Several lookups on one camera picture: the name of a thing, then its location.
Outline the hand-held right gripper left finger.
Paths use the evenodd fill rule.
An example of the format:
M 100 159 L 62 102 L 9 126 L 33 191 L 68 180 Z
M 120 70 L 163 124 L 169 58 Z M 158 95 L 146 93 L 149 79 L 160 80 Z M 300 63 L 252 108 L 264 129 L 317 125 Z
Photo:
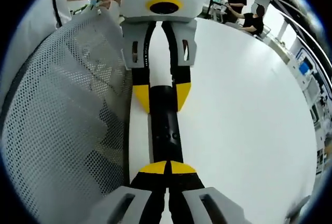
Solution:
M 120 186 L 92 208 L 88 223 L 140 223 L 152 194 L 162 188 L 166 164 L 160 161 L 140 169 L 131 185 Z

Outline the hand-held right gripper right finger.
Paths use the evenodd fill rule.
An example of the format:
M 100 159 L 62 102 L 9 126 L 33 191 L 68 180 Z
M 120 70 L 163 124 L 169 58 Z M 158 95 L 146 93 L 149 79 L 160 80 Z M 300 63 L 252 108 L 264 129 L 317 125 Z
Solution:
M 196 170 L 171 161 L 170 201 L 172 213 L 182 223 L 250 223 L 243 208 L 214 187 L 205 187 Z

